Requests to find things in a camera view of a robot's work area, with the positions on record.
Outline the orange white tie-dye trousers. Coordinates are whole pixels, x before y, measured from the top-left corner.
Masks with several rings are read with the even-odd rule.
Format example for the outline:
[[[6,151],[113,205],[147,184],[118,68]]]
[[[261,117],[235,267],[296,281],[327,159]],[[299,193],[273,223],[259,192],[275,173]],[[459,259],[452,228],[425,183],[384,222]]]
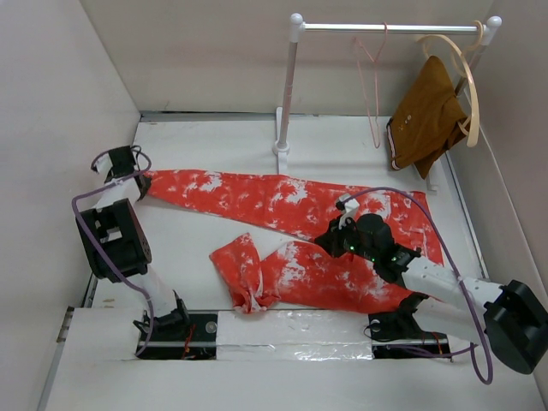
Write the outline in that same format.
[[[374,314],[396,310],[412,294],[383,280],[371,262],[348,254],[333,258],[313,242],[338,216],[337,200],[360,192],[359,186],[205,170],[147,176],[148,193],[157,200],[293,236],[265,258],[250,233],[210,253],[239,313],[261,313],[282,302]]]

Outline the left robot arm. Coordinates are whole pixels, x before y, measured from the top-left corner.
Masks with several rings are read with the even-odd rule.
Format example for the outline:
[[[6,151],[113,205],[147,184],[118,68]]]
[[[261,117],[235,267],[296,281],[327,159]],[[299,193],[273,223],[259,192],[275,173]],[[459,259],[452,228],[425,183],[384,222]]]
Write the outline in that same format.
[[[178,340],[191,331],[188,310],[151,268],[152,250],[134,209],[152,186],[146,175],[151,167],[140,146],[102,152],[91,171],[104,179],[103,186],[75,196],[71,206],[92,274],[140,295],[146,311],[134,325],[147,342]]]

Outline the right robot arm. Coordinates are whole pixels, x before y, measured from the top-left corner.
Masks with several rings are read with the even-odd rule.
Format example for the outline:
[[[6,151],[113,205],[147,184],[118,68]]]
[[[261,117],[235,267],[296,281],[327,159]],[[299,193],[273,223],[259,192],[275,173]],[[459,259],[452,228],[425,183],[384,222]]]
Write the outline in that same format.
[[[547,311],[523,282],[460,277],[396,243],[390,226],[376,214],[337,217],[314,243],[333,258],[351,253],[370,261],[385,282],[410,291],[396,315],[405,337],[440,332],[488,343],[498,360],[521,374],[532,373],[547,352]]]

